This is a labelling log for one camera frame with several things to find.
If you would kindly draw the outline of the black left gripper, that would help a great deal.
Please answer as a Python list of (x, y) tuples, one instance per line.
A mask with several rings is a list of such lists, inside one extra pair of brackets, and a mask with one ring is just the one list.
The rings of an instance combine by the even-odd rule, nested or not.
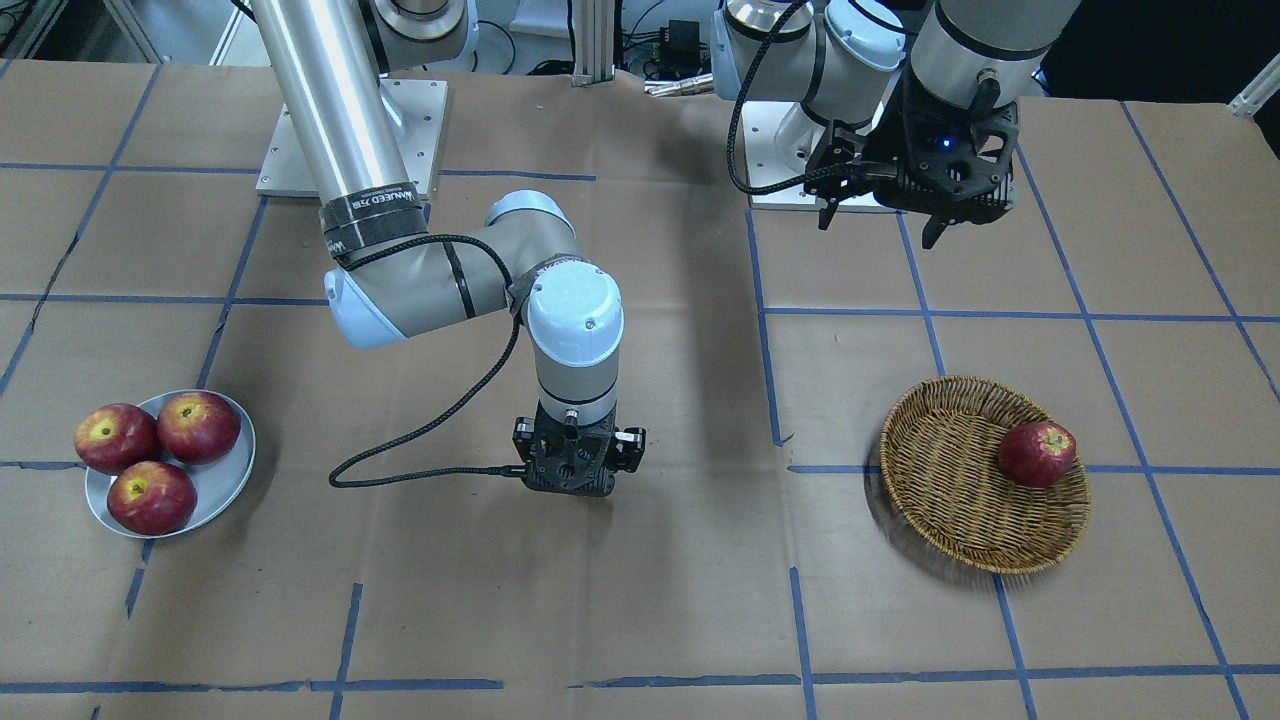
[[(828, 231), (842, 201), (873, 191), (861, 161), (867, 146), (877, 161), (897, 161), (905, 176), (931, 191), (987, 191), (991, 172), (978, 158), (977, 126), (991, 114), (991, 79), (979, 79), (970, 102), (955, 106), (936, 97), (915, 76), (904, 76), (890, 96), (881, 123), (867, 138), (854, 126), (827, 126), (809, 152), (805, 193), (817, 199), (819, 231)], [(922, 249), (964, 219), (929, 215)]]

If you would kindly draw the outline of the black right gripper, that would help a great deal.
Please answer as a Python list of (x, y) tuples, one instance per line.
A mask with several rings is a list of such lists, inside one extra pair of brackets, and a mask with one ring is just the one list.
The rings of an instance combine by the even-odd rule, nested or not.
[(543, 404), (536, 416), (518, 416), (512, 441), (524, 465), (530, 471), (535, 460), (539, 471), (558, 471), (568, 465), (572, 471), (635, 473), (646, 451), (646, 429), (617, 429), (616, 406), (602, 419), (589, 424), (567, 423), (553, 418)]

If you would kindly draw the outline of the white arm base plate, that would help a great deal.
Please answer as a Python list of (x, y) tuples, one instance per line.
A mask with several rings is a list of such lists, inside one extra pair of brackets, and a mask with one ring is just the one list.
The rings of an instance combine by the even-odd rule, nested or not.
[[(799, 102), (746, 101), (741, 113), (745, 140), (745, 182), (753, 187), (780, 183), (804, 173), (809, 152), (822, 128), (810, 120)], [(818, 211), (815, 197), (801, 186), (768, 195), (753, 195), (756, 210)], [(895, 213), (870, 193), (840, 204), (841, 213)]]
[(378, 99), (334, 119), (314, 120), (316, 138), (300, 133), (306, 123), (288, 108), (259, 172), (262, 196), (319, 199), (404, 181), (417, 196), (433, 197), (436, 154), (451, 96), (443, 79), (380, 79)]

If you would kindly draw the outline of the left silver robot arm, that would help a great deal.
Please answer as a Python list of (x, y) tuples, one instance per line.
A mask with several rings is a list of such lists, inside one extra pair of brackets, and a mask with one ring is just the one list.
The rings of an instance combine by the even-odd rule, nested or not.
[[(918, 28), (878, 1), (723, 1), (713, 15), (716, 94), (733, 104), (733, 186), (799, 188), (820, 229), (870, 195), (927, 215), (923, 249), (952, 225), (984, 225), (1018, 201), (1018, 100), (1078, 9), (1075, 1), (931, 1)], [(746, 102), (787, 102), (809, 149), (792, 176), (739, 174)]]

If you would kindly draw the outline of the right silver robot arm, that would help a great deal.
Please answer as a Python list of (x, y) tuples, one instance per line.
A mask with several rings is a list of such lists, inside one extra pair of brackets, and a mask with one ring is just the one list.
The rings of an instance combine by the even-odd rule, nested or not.
[(527, 488), (603, 497), (646, 447), (614, 423), (625, 306), (548, 195), (497, 200), (467, 234), (428, 229), (426, 186), (410, 174), (404, 123), (385, 73), (456, 58), (476, 35), (471, 1), (251, 1), (335, 268), (324, 290), (347, 341), (376, 348), (507, 311), (506, 363), (532, 345), (536, 413), (515, 423), (516, 465), (484, 468)]

